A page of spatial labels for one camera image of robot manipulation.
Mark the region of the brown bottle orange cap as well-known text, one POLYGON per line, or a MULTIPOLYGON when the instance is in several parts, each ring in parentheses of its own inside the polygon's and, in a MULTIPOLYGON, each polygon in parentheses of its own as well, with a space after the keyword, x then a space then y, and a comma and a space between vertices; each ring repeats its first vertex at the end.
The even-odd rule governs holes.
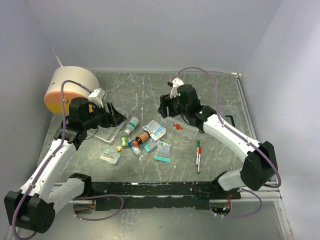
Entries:
POLYGON ((137 147, 138 145, 146 142, 149 137, 150 137, 150 134, 144 130, 135 138, 135 140, 133 140, 132 145, 134 147, 137 147))

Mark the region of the white bottle green label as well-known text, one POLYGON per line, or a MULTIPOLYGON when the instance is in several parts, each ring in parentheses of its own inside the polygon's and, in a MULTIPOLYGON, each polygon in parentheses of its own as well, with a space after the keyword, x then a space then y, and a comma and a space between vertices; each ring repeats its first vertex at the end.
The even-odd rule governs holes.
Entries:
POLYGON ((127 123, 124 133, 128 136, 132 131, 135 130, 139 122, 140 120, 137 117, 133 116, 127 123))

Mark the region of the white blue gauze packet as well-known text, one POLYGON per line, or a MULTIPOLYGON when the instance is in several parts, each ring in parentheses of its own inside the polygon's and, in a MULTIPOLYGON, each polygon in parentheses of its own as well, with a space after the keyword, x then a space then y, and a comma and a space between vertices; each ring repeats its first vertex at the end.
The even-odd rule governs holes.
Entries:
POLYGON ((167 129, 155 120, 152 120, 147 125, 144 125, 142 129, 147 131, 154 141, 160 140, 167 133, 167 129))

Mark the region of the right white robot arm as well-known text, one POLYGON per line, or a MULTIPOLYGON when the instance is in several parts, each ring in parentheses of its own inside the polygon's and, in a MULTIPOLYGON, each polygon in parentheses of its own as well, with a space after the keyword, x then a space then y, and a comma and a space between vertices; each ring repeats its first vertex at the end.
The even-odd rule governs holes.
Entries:
POLYGON ((248 187, 257 191, 277 174, 274 146, 261 143, 229 124, 216 110, 202 105, 191 84, 176 78, 169 84, 171 92, 160 97, 158 113, 163 117, 181 116, 187 124, 211 135, 231 149, 243 162, 241 169, 220 174, 212 186, 212 193, 223 199, 230 190, 248 187))

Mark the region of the clear plastic medicine box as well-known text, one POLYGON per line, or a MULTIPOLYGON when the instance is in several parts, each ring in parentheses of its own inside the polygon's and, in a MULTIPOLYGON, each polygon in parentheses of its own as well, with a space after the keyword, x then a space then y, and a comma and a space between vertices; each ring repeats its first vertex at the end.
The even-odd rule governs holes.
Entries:
POLYGON ((180 115, 162 118, 160 124, 166 128, 167 133, 176 133, 189 140, 196 140, 199 133, 196 127, 188 125, 180 115))

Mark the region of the teal header swab packet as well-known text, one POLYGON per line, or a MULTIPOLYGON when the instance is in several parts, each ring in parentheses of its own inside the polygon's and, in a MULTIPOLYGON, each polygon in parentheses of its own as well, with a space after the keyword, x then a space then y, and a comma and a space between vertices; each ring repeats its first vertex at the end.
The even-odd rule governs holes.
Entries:
POLYGON ((169 163, 171 161, 172 145, 163 141, 157 143, 157 150, 154 156, 156 161, 169 163))
POLYGON ((153 138, 150 137, 142 145, 146 150, 146 152, 150 152, 152 149, 158 146, 158 140, 154 140, 153 138))

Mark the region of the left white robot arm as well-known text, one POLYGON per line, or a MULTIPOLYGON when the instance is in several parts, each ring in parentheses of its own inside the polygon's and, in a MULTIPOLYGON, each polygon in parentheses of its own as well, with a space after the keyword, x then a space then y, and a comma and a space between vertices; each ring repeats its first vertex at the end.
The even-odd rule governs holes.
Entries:
POLYGON ((116 128, 127 120, 108 102, 99 107, 85 97, 76 97, 68 106, 68 116, 63 118, 44 160, 18 191, 9 191, 4 205, 12 230, 22 228, 35 233, 45 233, 56 214, 70 201, 93 196, 92 178, 74 173, 58 189, 53 186, 67 162, 88 136, 88 130, 116 128))

